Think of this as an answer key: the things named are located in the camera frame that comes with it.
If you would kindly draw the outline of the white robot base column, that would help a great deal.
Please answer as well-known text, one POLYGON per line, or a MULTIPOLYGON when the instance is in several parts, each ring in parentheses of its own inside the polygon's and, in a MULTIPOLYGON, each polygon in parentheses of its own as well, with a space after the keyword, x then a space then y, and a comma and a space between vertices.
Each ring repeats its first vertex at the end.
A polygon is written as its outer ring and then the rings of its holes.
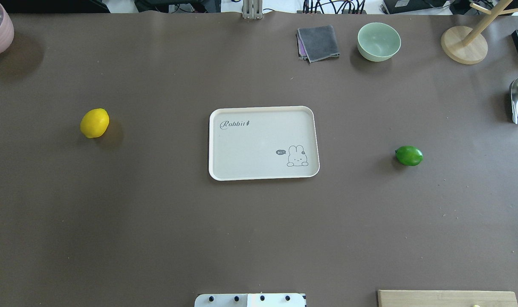
POLYGON ((195 307, 306 307, 301 293, 212 293, 198 295, 195 307))

